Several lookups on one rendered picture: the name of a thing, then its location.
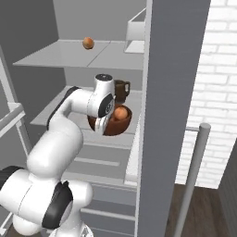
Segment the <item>glass fridge shelf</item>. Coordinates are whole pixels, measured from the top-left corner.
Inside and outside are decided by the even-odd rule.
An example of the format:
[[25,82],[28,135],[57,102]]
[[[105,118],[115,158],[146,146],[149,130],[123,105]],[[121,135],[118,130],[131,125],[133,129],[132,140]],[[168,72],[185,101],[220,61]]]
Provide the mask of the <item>glass fridge shelf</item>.
[[[69,86],[66,86],[44,109],[43,111],[31,122],[32,125],[42,125],[46,126],[47,120],[51,113],[54,111],[59,102],[63,99],[65,93],[69,89]],[[136,126],[138,123],[138,118],[141,112],[141,102],[142,102],[142,93],[140,91],[131,91],[128,95],[124,106],[127,106],[131,112],[131,123],[127,130],[124,133],[132,134],[135,133]],[[83,133],[94,133],[91,129],[88,119],[83,114],[70,113],[69,119],[76,123]]]
[[96,41],[87,50],[82,40],[58,40],[14,63],[15,66],[92,69],[143,69],[144,41]]

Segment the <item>orange onion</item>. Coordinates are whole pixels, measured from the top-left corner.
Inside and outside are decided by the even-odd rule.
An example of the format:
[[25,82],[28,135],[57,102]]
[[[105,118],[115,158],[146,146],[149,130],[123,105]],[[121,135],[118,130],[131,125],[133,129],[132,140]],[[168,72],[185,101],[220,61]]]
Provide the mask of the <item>orange onion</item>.
[[123,120],[128,116],[128,111],[125,107],[117,107],[113,113],[114,120]]

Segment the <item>grey fridge drawer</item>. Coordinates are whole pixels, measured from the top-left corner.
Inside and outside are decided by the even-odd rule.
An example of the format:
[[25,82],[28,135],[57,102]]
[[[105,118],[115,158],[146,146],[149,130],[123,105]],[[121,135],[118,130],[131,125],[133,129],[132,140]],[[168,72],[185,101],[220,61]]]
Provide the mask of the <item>grey fridge drawer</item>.
[[63,177],[123,186],[130,153],[129,147],[86,144]]
[[133,237],[135,229],[136,190],[126,186],[94,183],[92,202],[81,210],[84,221],[99,235]]

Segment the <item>grey fridge cabinet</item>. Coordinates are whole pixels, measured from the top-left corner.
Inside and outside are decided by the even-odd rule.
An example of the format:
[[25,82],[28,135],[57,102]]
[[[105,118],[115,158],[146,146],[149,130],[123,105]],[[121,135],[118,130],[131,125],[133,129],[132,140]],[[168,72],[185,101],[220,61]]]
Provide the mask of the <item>grey fridge cabinet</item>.
[[[90,90],[94,77],[105,73],[129,81],[142,92],[143,70],[15,66],[58,40],[126,40],[127,24],[146,6],[146,0],[0,0],[0,46],[18,102],[25,113],[24,127],[31,149],[46,126],[31,122],[66,87]],[[83,133],[84,145],[123,146],[131,149],[134,134],[101,136]]]

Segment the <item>dark brown mug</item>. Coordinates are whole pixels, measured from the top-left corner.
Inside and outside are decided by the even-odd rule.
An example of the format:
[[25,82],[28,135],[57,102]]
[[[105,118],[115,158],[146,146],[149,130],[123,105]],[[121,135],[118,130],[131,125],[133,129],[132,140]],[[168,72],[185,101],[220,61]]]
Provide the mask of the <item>dark brown mug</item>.
[[116,102],[123,104],[130,94],[131,83],[129,81],[115,80]]

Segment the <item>white door bin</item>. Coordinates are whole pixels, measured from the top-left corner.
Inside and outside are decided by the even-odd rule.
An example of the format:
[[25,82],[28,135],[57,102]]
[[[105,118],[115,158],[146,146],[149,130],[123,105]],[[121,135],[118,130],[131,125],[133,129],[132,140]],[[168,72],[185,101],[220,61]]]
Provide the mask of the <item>white door bin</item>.
[[137,123],[124,183],[126,185],[136,186],[138,178],[138,161],[139,161],[139,142],[140,142],[140,123]]
[[142,54],[144,52],[146,8],[128,21],[124,52]]

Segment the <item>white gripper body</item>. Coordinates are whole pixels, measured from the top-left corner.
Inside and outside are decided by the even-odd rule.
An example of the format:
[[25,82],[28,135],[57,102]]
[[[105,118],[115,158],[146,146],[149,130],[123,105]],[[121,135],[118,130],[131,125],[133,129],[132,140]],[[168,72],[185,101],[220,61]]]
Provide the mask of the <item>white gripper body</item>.
[[106,130],[107,123],[108,123],[108,116],[97,118],[94,124],[94,131],[100,135],[103,135]]

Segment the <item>brown bowl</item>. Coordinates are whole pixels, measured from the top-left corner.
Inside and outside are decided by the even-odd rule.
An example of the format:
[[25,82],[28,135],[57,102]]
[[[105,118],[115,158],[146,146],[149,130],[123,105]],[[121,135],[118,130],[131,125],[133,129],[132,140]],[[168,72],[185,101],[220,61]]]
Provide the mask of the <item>brown bowl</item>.
[[[127,109],[128,116],[123,120],[114,120],[113,119],[114,112],[112,114],[109,114],[108,115],[108,123],[107,123],[106,130],[103,135],[116,136],[116,135],[122,134],[125,130],[128,129],[128,127],[131,123],[132,112],[127,106],[124,106],[123,104],[115,104],[115,109],[120,106],[125,107]],[[87,119],[88,119],[91,129],[94,131],[94,124],[95,124],[95,120],[97,118],[88,116]]]

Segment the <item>orange round fruit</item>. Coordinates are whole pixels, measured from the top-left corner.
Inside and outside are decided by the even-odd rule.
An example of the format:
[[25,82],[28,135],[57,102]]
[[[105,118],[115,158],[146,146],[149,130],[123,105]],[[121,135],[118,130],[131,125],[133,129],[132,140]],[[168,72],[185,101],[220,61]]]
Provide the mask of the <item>orange round fruit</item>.
[[85,37],[82,41],[82,45],[87,50],[92,49],[94,47],[94,40],[91,37]]

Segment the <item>grey fridge door with rail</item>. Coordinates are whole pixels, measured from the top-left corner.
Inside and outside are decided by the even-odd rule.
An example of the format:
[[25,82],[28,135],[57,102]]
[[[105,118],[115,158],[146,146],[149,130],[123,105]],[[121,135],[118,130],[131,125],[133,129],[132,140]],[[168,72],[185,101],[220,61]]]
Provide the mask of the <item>grey fridge door with rail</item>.
[[31,146],[23,124],[24,115],[0,46],[0,170],[8,166],[26,167]]

